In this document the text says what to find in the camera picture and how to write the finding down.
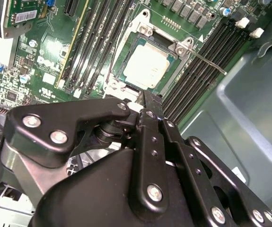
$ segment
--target blue connector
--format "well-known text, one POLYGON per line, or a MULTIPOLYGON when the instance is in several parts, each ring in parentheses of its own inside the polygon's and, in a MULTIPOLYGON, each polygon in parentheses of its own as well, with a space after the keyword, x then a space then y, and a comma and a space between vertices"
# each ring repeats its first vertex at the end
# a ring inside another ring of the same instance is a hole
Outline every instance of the blue connector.
POLYGON ((55 0, 47 0, 46 4, 47 6, 53 6, 55 5, 55 0))
POLYGON ((3 69, 4 69, 4 65, 0 65, 0 73, 2 73, 3 69))

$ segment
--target silver screw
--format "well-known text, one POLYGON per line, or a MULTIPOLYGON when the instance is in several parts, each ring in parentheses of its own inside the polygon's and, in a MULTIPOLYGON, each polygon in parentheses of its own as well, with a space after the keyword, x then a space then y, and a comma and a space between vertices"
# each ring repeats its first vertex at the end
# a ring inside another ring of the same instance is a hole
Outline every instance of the silver screw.
POLYGON ((146 26, 140 26, 139 31, 140 31, 142 34, 145 34, 145 33, 147 33, 148 28, 147 28, 146 26))
POLYGON ((261 222, 261 223, 264 222, 262 214, 259 211, 253 210, 253 214, 254 214, 255 219, 257 219, 259 222, 261 222))
POLYGON ((125 107, 125 105, 123 103, 118 103, 117 106, 122 110, 126 110, 126 107, 125 107))
POLYGON ((147 193, 149 197, 155 202, 160 202, 162 200, 162 192, 157 186, 152 184, 149 185, 147 187, 147 193))
POLYGON ((195 143, 195 145, 201 146, 201 143, 197 139, 194 139, 193 142, 195 143))
POLYGON ((57 144, 63 144, 68 141, 68 137, 62 131, 53 131, 50 135, 51 140, 57 144))
POLYGON ((23 124, 29 128, 37 128, 41 125, 41 120, 36 116, 26 116, 22 119, 23 124))
POLYGON ((172 123, 172 122, 170 122, 170 121, 167 121, 167 124, 170 126, 170 127, 174 127, 175 125, 172 123))
POLYGON ((183 54, 184 51, 185 51, 185 50, 184 50, 183 47, 178 47, 178 48, 177 48, 177 54, 179 54, 179 55, 183 54))
POLYGON ((267 217, 267 219, 272 222, 272 215, 270 213, 268 213, 267 211, 264 211, 264 214, 267 217))
POLYGON ((152 111, 147 111, 147 112, 146 112, 146 114, 147 114, 148 116, 150 116, 151 118, 153 118, 153 117, 154 117, 154 114, 153 114, 153 112, 152 112, 152 111))
POLYGON ((218 207, 211 208, 211 212, 217 222, 219 222, 220 224, 225 223, 225 216, 218 207))

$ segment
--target motherboard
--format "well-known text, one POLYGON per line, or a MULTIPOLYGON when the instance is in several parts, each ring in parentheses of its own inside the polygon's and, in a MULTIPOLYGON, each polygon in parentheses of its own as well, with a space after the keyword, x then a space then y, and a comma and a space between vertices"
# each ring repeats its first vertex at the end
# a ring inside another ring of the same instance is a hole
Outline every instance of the motherboard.
POLYGON ((182 124, 271 20, 271 0, 0 0, 0 105, 149 90, 182 124))

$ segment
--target white connector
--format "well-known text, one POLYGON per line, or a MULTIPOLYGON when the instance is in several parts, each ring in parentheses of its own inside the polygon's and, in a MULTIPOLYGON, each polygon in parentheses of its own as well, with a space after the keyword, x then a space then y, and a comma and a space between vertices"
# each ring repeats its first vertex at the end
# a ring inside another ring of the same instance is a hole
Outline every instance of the white connector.
POLYGON ((258 38, 261 37, 261 35, 263 34, 263 32, 264 32, 264 30, 259 27, 256 30, 254 30, 252 33, 250 33, 249 35, 250 35, 250 37, 258 39, 258 38))
POLYGON ((248 23, 249 23, 249 19, 247 19, 247 18, 244 17, 241 20, 239 20, 239 21, 236 22, 236 27, 244 29, 244 28, 246 28, 246 26, 248 25, 248 23))

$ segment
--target label sticker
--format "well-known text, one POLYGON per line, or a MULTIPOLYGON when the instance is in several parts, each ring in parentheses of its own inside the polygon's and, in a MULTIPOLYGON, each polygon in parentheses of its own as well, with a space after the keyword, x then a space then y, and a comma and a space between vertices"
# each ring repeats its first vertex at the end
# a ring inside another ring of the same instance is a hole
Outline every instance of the label sticker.
POLYGON ((24 13, 17 13, 15 23, 19 23, 21 21, 31 20, 36 18, 37 10, 24 12, 24 13))
POLYGON ((241 173, 241 171, 239 170, 238 167, 235 167, 231 170, 243 183, 246 183, 246 179, 243 176, 243 174, 241 173))

